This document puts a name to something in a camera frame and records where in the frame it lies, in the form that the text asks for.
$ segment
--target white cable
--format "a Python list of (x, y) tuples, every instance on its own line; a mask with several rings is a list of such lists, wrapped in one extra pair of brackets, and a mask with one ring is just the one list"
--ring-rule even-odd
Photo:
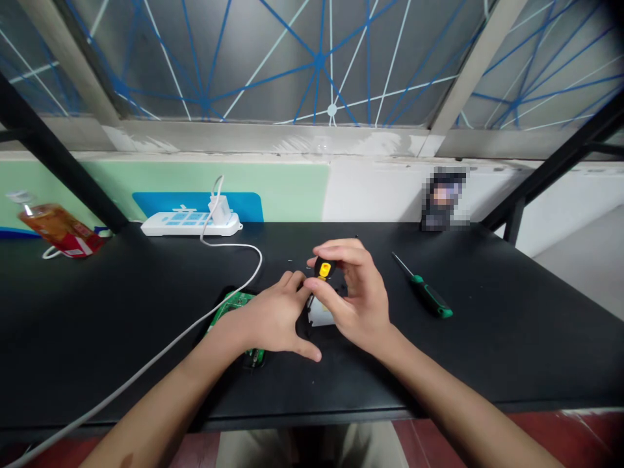
[(50, 255), (50, 253), (51, 253), (53, 250), (55, 250), (55, 249), (56, 249), (56, 247), (54, 247), (54, 246), (50, 247), (49, 249), (47, 249), (47, 250), (44, 252), (44, 254), (41, 256), (41, 258), (42, 258), (43, 260), (50, 260), (51, 258), (58, 257), (60, 254), (62, 254), (62, 252), (61, 252), (60, 250), (57, 250), (55, 253), (52, 253), (52, 254)]
[[(217, 195), (217, 202), (216, 202), (216, 204), (214, 206), (214, 209), (216, 209), (216, 207), (218, 205), (218, 201), (219, 201), (218, 197), (221, 195), (221, 186), (223, 185), (223, 176), (220, 175), (219, 178), (214, 182), (214, 185), (216, 185), (216, 182), (219, 179), (221, 179), (221, 182), (219, 183), (219, 188), (218, 188), (218, 191), (217, 191), (217, 194), (216, 194)], [(206, 221), (204, 222), (204, 225), (203, 225), (203, 231), (205, 231), (206, 226), (208, 225), (208, 221), (210, 220), (210, 218), (213, 215), (213, 211), (214, 210), (211, 210), (210, 214), (208, 215), (208, 218), (206, 218)], [(260, 266), (262, 265), (262, 252), (260, 252), (260, 249), (258, 247), (252, 246), (252, 245), (247, 245), (247, 244), (209, 244), (208, 242), (206, 242), (203, 239), (203, 231), (201, 232), (201, 235), (200, 235), (200, 242), (202, 244), (206, 244), (207, 246), (210, 246), (210, 247), (234, 246), (234, 247), (249, 247), (249, 248), (254, 249), (258, 253), (258, 255), (260, 256), (260, 260), (259, 260), (258, 266), (256, 267), (255, 271), (253, 272), (252, 276), (245, 282), (244, 285), (242, 285), (238, 289), (235, 289), (230, 294), (228, 294), (226, 296), (226, 298), (223, 299), (219, 304), (217, 304), (214, 309), (212, 309), (210, 312), (208, 312), (204, 316), (200, 317), (193, 325), (191, 325), (185, 331), (180, 333), (180, 335), (177, 338), (175, 338), (171, 343), (169, 343), (165, 347), (165, 349), (163, 349), (156, 356), (151, 358), (150, 361), (147, 364), (145, 364), (143, 367), (141, 367), (141, 369), (139, 369), (136, 374), (134, 374), (132, 377), (130, 377), (130, 379), (128, 379), (128, 381), (126, 381), (121, 387), (119, 387), (117, 390), (115, 390), (113, 393), (111, 393), (109, 396), (107, 396), (104, 400), (102, 400), (97, 406), (95, 406), (90, 411), (86, 412), (84, 415), (80, 416), (78, 419), (76, 419), (75, 421), (73, 421), (70, 424), (68, 424), (67, 426), (65, 426), (63, 429), (58, 431), (56, 434), (52, 435), (51, 437), (49, 437), (45, 441), (41, 442), (37, 447), (32, 449), (30, 452), (22, 455), (17, 460), (15, 460), (12, 463), (6, 465), (5, 468), (21, 468), (21, 467), (23, 467), (26, 463), (31, 461), (33, 458), (37, 457), (39, 454), (43, 453), (44, 451), (46, 451), (47, 449), (52, 447), (56, 442), (58, 442), (63, 437), (68, 435), (71, 431), (73, 431), (74, 429), (82, 426), (86, 421), (88, 421), (93, 416), (98, 414), (101, 410), (106, 408), (106, 406), (110, 402), (112, 402), (115, 398), (117, 398), (119, 395), (121, 395), (130, 385), (132, 385), (139, 377), (141, 377), (156, 361), (158, 361), (161, 357), (163, 357), (165, 355), (165, 353), (167, 353), (167, 351), (169, 351), (171, 348), (173, 348), (178, 341), (180, 341), (182, 338), (184, 338), (184, 336), (186, 336), (186, 334), (188, 332), (190, 332), (193, 328), (195, 328), (197, 325), (202, 323), (205, 319), (210, 317), (228, 299), (230, 299), (234, 294), (239, 292), (241, 289), (247, 287), (247, 285), (254, 280), (255, 276), (258, 274), (258, 271), (260, 270)]]

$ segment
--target black table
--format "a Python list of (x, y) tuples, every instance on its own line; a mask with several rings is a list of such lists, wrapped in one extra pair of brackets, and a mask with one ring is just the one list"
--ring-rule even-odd
[[(624, 403), (624, 323), (530, 258), (473, 225), (423, 233), (417, 224), (246, 224), (216, 242), (250, 243), (265, 256), (250, 285), (305, 269), (326, 239), (358, 236), (387, 287), (392, 322), (421, 350), (504, 411)], [(0, 436), (43, 437), (96, 405), (211, 309), (257, 264), (245, 248), (197, 238), (147, 238), (127, 228), (86, 260), (40, 259), (42, 240), (0, 242)], [(394, 250), (455, 312), (427, 313)], [(343, 288), (343, 279), (334, 278)], [(108, 430), (189, 352), (178, 343), (79, 433)], [(422, 415), (372, 357), (335, 327), (315, 329), (323, 359), (271, 353), (249, 372), (235, 363), (192, 430), (333, 424)]]

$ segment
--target green screwdriver handle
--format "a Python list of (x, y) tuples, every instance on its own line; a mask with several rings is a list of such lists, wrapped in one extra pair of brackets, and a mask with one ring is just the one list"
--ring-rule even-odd
[(442, 299), (435, 289), (424, 282), (422, 276), (414, 275), (411, 277), (411, 284), (422, 299), (426, 302), (429, 309), (442, 319), (453, 316), (453, 311)]

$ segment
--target left hand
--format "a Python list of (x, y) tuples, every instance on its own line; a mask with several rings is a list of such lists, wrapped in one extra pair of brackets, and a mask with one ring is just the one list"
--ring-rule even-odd
[(311, 294), (306, 287), (297, 291), (305, 278), (306, 275), (300, 271), (287, 271), (276, 284), (258, 294), (247, 305), (221, 317), (210, 333), (220, 329), (222, 333), (242, 336), (245, 350), (292, 351), (319, 362), (320, 350), (299, 338), (294, 330), (294, 324)]

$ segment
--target pants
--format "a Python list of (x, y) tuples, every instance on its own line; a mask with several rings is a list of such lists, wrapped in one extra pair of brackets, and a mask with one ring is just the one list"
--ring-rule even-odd
[[(290, 467), (291, 453), (287, 430), (222, 432), (216, 468)], [(323, 453), (338, 468), (408, 468), (391, 422), (329, 426)]]

